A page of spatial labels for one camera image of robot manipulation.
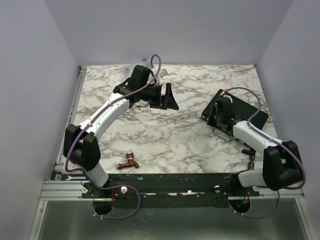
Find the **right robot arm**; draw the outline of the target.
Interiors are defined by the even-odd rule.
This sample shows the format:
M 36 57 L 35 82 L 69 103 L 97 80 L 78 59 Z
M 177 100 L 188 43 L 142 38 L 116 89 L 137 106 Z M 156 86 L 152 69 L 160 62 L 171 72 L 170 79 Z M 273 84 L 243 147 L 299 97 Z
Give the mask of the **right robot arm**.
M 267 187 L 273 191 L 299 189 L 306 182 L 298 146 L 293 141 L 280 141 L 256 128 L 251 120 L 260 113 L 255 112 L 245 119 L 236 115 L 233 101 L 225 96 L 213 100 L 208 122 L 226 134 L 238 139 L 262 155 L 262 168 L 249 169 L 237 174 L 230 183 L 230 191 L 241 196 L 248 187 Z

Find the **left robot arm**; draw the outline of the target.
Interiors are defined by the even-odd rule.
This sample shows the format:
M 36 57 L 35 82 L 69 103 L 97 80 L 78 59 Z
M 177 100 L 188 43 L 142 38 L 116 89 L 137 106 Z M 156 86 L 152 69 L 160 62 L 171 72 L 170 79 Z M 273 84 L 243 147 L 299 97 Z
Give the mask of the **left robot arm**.
M 136 65 L 131 76 L 117 85 L 109 99 L 92 116 L 78 125 L 69 124 L 65 129 L 63 156 L 67 162 L 80 169 L 94 183 L 93 191 L 101 198 L 107 197 L 111 185 L 109 175 L 100 164 L 101 151 L 99 140 L 108 127 L 122 114 L 139 101 L 148 102 L 149 106 L 161 110 L 179 110 L 172 93 L 172 85 L 157 84 L 158 74 L 150 68 Z

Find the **black poker chip case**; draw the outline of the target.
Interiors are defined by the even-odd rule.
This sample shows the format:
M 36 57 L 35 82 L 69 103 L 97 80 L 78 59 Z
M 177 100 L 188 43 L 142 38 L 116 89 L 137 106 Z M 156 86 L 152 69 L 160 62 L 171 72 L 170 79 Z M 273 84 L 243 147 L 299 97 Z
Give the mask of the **black poker chip case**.
M 219 89 L 218 92 L 214 95 L 212 100 L 209 104 L 205 107 L 201 114 L 201 119 L 206 122 L 207 125 L 220 130 L 217 127 L 214 127 L 213 120 L 211 117 L 211 113 L 214 110 L 215 99 L 219 97 L 227 97 L 232 102 L 233 110 L 235 111 L 236 115 L 240 115 L 242 117 L 242 121 L 247 121 L 249 118 L 252 118 L 250 123 L 257 127 L 259 130 L 262 130 L 269 115 L 262 110 L 246 103 L 245 101 L 241 100 L 240 98 L 230 94 L 225 93 L 222 89 Z M 234 137 L 233 132 L 223 132 L 230 136 L 231 138 Z

